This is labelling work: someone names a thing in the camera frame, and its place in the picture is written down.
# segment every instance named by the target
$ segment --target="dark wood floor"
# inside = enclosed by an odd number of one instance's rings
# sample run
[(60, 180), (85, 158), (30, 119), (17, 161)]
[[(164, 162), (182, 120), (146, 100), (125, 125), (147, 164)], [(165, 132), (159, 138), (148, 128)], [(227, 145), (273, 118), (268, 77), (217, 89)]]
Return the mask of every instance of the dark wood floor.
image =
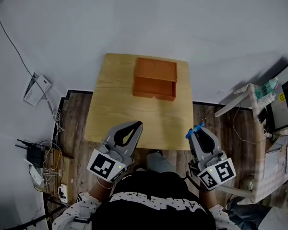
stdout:
[[(65, 100), (62, 117), (63, 128), (60, 136), (60, 146), (63, 152), (75, 159), (75, 180), (73, 184), (73, 200), (77, 198), (79, 192), (86, 192), (96, 183), (96, 177), (86, 170), (93, 149), (98, 147), (98, 143), (89, 142), (84, 139), (84, 129), (92, 95), (83, 93), (72, 93), (68, 100)], [(231, 157), (236, 169), (237, 177), (229, 182), (229, 185), (239, 187), (241, 179), (254, 173), (254, 147), (253, 145), (241, 142), (236, 135), (232, 121), (236, 114), (236, 109), (227, 112), (219, 118), (214, 118), (214, 113), (219, 107), (205, 105), (193, 105), (193, 121), (198, 124), (206, 116), (206, 127), (211, 130), (220, 140), (221, 148)], [(249, 110), (239, 110), (234, 120), (234, 126), (242, 139), (253, 140), (252, 112)], [(133, 158), (137, 164), (145, 164), (146, 155), (149, 149), (136, 148)], [(190, 151), (164, 151), (164, 157), (175, 166), (180, 176), (185, 176), (188, 162), (192, 159)], [(191, 183), (187, 182), (190, 191), (197, 193)], [(218, 203), (225, 205), (230, 195), (222, 192), (217, 193)]]

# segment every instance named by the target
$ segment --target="blue clip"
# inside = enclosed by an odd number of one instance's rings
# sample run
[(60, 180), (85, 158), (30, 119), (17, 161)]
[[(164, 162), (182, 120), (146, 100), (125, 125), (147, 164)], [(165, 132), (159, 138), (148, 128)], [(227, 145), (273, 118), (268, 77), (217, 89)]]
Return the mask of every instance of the blue clip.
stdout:
[(187, 133), (186, 138), (188, 139), (192, 133), (197, 133), (197, 131), (199, 131), (204, 126), (205, 126), (205, 122), (201, 122), (199, 125), (196, 125), (193, 129), (191, 129)]

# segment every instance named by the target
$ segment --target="yellow sticker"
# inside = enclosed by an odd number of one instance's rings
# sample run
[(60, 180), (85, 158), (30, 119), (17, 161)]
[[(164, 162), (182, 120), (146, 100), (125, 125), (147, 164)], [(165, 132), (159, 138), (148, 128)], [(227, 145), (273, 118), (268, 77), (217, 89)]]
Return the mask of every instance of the yellow sticker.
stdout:
[(279, 97), (279, 102), (285, 101), (285, 95), (284, 95), (284, 93), (279, 94), (278, 97)]

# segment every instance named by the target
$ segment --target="wooden table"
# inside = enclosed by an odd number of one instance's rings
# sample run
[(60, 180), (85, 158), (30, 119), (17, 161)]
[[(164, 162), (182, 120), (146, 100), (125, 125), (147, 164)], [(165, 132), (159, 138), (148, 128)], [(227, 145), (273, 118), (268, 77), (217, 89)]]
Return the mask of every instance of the wooden table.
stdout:
[[(133, 70), (138, 57), (177, 63), (176, 99), (163, 101), (132, 95)], [(140, 120), (140, 148), (190, 150), (185, 138), (193, 127), (189, 64), (166, 58), (105, 54), (87, 117), (84, 137), (100, 142), (111, 127)]]
[[(240, 94), (235, 100), (233, 100), (228, 105), (215, 113), (215, 117), (219, 117), (224, 113), (228, 112), (236, 105), (238, 105), (243, 99), (248, 97), (251, 101), (255, 132), (255, 140), (251, 142), (255, 142), (254, 152), (256, 163), (253, 191), (231, 188), (226, 185), (221, 185), (217, 188), (217, 190), (244, 197), (245, 199), (240, 201), (239, 204), (257, 203), (270, 195), (288, 180), (288, 174), (285, 174), (286, 146), (283, 146), (283, 148), (281, 149), (278, 166), (275, 173), (269, 176), (264, 176), (265, 152), (270, 148), (270, 144), (266, 144), (266, 140), (263, 137), (263, 128), (265, 122), (261, 124), (257, 118), (258, 114), (262, 111), (262, 108), (259, 107), (257, 103), (257, 98), (255, 96), (255, 90), (258, 88), (260, 88), (260, 86), (254, 84), (247, 84), (246, 86), (234, 92), (237, 95)], [(280, 131), (280, 133), (282, 135), (288, 135), (288, 128)]]

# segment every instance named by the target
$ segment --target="white wall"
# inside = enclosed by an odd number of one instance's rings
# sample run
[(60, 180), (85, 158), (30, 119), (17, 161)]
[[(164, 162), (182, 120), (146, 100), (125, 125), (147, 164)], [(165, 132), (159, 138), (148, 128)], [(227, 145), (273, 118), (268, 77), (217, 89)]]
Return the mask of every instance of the white wall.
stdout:
[[(288, 0), (5, 0), (0, 17), (30, 70), (54, 84), (54, 106), (68, 89), (93, 90), (109, 52), (186, 60), (193, 99), (211, 103), (288, 57)], [(21, 101), (28, 81), (0, 28), (0, 204), (15, 218), (0, 218), (0, 228), (28, 221), (40, 207), (25, 153), (13, 146), (15, 138), (52, 133), (47, 104)]]

